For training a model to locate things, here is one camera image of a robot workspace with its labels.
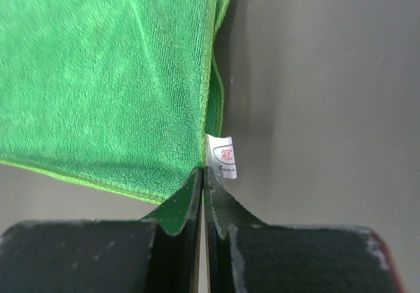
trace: gray wall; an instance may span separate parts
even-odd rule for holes
[[[239,175],[226,188],[268,223],[376,229],[418,292],[420,0],[232,0],[216,50]],[[0,178],[0,231],[154,208],[6,166]]]

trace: red chinese character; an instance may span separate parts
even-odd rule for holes
[[[222,159],[231,160],[232,159],[232,150],[222,150]]]

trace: green fabric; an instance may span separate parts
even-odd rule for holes
[[[229,0],[0,0],[0,161],[161,202],[219,136]]]

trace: white label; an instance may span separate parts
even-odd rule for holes
[[[213,167],[218,176],[236,178],[234,146],[231,137],[205,135],[206,166]]]

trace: green microfiber towel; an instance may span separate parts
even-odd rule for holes
[[[229,0],[0,0],[0,162],[159,203],[220,136]]]

